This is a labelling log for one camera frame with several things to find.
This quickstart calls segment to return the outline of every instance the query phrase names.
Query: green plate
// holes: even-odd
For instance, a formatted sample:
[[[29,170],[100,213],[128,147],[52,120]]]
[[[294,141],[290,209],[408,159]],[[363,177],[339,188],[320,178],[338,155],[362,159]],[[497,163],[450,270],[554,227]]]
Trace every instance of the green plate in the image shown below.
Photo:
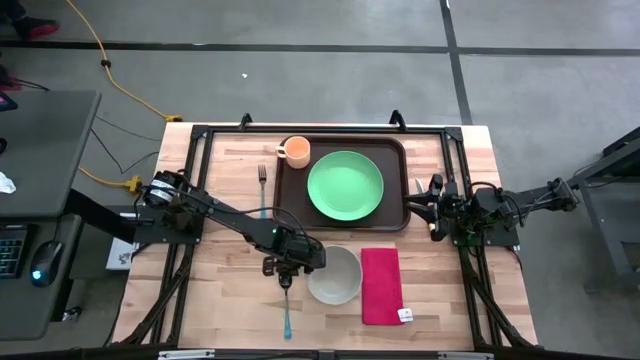
[[[321,213],[342,221],[361,219],[376,209],[384,180],[376,164],[353,151],[326,155],[311,169],[309,197]]]

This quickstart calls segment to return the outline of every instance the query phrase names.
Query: brown tray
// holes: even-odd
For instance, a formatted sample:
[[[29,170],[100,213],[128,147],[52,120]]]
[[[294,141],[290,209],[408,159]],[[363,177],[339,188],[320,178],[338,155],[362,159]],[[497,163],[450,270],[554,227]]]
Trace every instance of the brown tray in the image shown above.
[[[291,211],[309,230],[398,231],[407,226],[410,213],[404,199],[409,194],[409,184],[406,155],[400,142],[386,137],[305,137],[311,143],[311,161],[306,168],[295,170],[287,165],[285,159],[278,159],[273,206]],[[325,216],[316,209],[307,192],[307,178],[316,162],[327,154],[342,150],[355,151],[371,159],[384,179],[384,194],[378,207],[371,214],[354,221],[339,221]],[[273,217],[291,223],[286,215],[275,212]]]

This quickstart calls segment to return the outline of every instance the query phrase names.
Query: red shoe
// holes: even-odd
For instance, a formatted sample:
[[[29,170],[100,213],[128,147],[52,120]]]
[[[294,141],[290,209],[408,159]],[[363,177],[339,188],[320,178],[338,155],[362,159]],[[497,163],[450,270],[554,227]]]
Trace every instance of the red shoe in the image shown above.
[[[60,24],[55,20],[24,17],[13,23],[22,40],[33,40],[58,31]]]

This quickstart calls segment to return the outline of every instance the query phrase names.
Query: black metal frame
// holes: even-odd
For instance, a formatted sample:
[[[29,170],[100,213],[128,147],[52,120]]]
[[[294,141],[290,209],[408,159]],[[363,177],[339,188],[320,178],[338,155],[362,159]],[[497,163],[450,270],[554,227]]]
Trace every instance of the black metal frame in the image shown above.
[[[454,174],[453,159],[451,156],[450,145],[455,144],[455,151],[460,162],[460,171],[463,187],[465,189],[465,196],[470,197],[470,183],[471,177],[469,174],[469,168],[464,148],[464,139],[462,136],[462,130],[460,127],[408,127],[404,118],[399,111],[394,110],[389,125],[375,126],[375,125],[329,125],[329,126],[305,126],[305,125],[270,125],[270,124],[255,124],[249,114],[245,114],[240,122],[240,125],[194,125],[191,131],[191,139],[189,143],[189,150],[187,153],[187,159],[185,163],[185,175],[187,178],[192,177],[193,166],[195,163],[196,149],[201,139],[204,139],[204,150],[202,154],[202,161],[200,164],[200,173],[198,176],[197,187],[204,189],[206,185],[206,178],[209,171],[209,164],[211,160],[211,150],[213,148],[214,136],[217,133],[295,133],[295,134],[318,134],[318,133],[349,133],[349,134],[420,134],[420,135],[432,135],[438,136],[440,139],[440,145],[442,148],[442,156],[444,159],[445,176],[449,183],[455,183],[456,178]],[[159,294],[159,301],[162,299],[168,299],[175,289],[170,287],[175,282],[175,276],[173,276],[174,263],[177,256],[177,244],[169,245],[169,251],[167,253],[167,260],[162,277],[161,290]],[[489,279],[488,265],[482,247],[476,247],[474,249],[478,261],[479,274],[478,280],[486,290],[485,296],[493,300],[493,294],[491,291],[491,282]],[[458,247],[461,264],[470,263],[469,250],[465,247]],[[190,271],[191,260],[194,255],[194,245],[187,245],[185,253],[183,255],[183,264],[188,263],[189,266],[185,270],[186,276],[180,284],[178,289],[176,307],[174,311],[174,317],[171,324],[171,330],[167,338],[167,342],[171,344],[177,344],[180,336],[180,330],[182,326],[182,317],[184,314],[184,306],[186,301],[186,291],[188,288],[188,273]],[[478,317],[478,309],[475,302],[474,288],[471,285],[473,281],[472,274],[463,271],[463,281],[465,296],[467,298],[467,310],[469,313],[469,322],[471,327],[471,333],[474,346],[485,345],[486,342],[482,336],[480,330],[480,319]],[[159,343],[162,333],[164,322],[164,309],[159,310],[159,315],[153,324],[153,330],[151,334],[151,343]],[[489,325],[491,330],[491,343],[494,345],[501,345],[502,339],[500,335],[500,329],[496,319],[489,314]]]
[[[640,285],[640,272],[636,272],[624,249],[625,239],[608,236],[604,230],[605,219],[599,216],[593,200],[594,190],[590,184],[618,182],[638,182],[637,164],[640,163],[640,128],[631,131],[603,149],[604,156],[579,172],[567,184],[574,190],[580,190],[591,224],[599,237],[602,250],[609,254],[607,269],[597,271],[585,282],[588,293],[602,290],[635,290]]]

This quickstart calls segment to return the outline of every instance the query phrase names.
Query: blue handle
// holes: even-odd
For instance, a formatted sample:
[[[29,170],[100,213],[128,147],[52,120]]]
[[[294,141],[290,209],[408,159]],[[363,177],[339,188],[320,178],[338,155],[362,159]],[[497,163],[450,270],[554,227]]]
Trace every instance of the blue handle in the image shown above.
[[[291,321],[289,321],[289,297],[284,296],[285,309],[284,309],[284,339],[291,340]]]
[[[260,198],[261,198],[260,199],[260,207],[265,207],[265,205],[264,205],[264,185],[262,185]],[[266,219],[267,218],[267,210],[261,210],[260,211],[260,218],[261,219]]]

